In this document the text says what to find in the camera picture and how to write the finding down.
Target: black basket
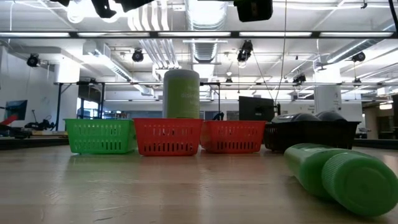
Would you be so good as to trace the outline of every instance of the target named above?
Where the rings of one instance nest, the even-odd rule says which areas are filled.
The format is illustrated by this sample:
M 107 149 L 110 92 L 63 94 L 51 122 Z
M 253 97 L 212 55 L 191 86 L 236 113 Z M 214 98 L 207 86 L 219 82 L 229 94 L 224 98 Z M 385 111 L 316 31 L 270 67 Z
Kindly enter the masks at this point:
M 285 151 L 288 147 L 300 143 L 351 149 L 359 123 L 338 121 L 268 123 L 264 131 L 264 144 L 272 151 Z

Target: red basket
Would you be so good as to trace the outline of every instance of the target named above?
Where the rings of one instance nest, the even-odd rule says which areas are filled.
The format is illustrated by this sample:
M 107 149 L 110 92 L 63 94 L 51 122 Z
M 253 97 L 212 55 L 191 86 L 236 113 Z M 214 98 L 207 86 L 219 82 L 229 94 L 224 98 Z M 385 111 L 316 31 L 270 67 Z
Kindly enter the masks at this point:
M 265 121 L 205 121 L 200 142 L 211 153 L 260 151 Z
M 201 119 L 134 118 L 143 156 L 192 156 L 198 152 Z

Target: ceiling duct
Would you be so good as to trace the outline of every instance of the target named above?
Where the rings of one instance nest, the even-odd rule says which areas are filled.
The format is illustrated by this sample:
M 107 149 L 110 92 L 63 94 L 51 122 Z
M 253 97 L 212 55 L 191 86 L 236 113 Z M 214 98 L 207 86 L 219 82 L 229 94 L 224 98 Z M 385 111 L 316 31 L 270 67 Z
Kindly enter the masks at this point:
M 381 31 L 390 31 L 390 32 L 395 32 L 395 25 L 391 21 L 387 21 L 377 27 L 375 30 L 381 30 Z M 350 58 L 363 50 L 366 50 L 380 42 L 382 42 L 383 39 L 366 39 L 366 40 L 354 40 L 348 45 L 340 48 L 339 50 L 331 53 L 330 55 L 327 55 L 327 57 L 323 58 L 321 60 L 322 66 L 325 65 L 331 65 L 334 63 L 338 63 L 342 60 L 345 60 L 347 58 Z M 313 65 L 311 62 L 304 62 L 298 67 L 294 68 L 288 75 L 299 75 L 301 72 L 311 68 L 311 67 L 320 67 L 319 65 L 319 60 L 316 60 L 315 63 L 318 63 L 316 65 Z
M 111 49 L 106 45 L 98 45 L 94 40 L 87 40 L 83 44 L 83 55 L 92 55 L 103 65 L 108 67 L 113 73 L 124 78 L 127 82 L 138 82 L 132 78 L 131 74 L 119 63 L 111 59 Z M 154 90 L 142 85 L 133 85 L 143 96 L 154 96 Z
M 228 2 L 185 0 L 189 30 L 222 30 Z M 216 57 L 218 44 L 191 44 L 193 57 L 199 63 L 210 63 Z

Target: green basket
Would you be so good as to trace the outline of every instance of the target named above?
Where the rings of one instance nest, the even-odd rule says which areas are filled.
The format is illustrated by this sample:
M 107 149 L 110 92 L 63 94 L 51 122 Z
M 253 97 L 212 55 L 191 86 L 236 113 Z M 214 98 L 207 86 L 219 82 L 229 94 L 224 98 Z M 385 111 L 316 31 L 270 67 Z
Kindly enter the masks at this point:
M 123 154 L 137 149 L 132 120 L 65 119 L 73 153 Z

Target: green bottle cap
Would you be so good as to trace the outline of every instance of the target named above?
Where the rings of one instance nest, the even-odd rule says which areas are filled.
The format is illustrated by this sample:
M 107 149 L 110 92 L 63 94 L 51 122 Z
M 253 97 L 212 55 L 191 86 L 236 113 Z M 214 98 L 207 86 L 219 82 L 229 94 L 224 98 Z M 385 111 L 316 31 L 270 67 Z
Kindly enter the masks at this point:
M 322 169 L 326 191 L 342 206 L 358 215 L 375 217 L 398 202 L 398 180 L 380 160 L 355 153 L 330 158 Z

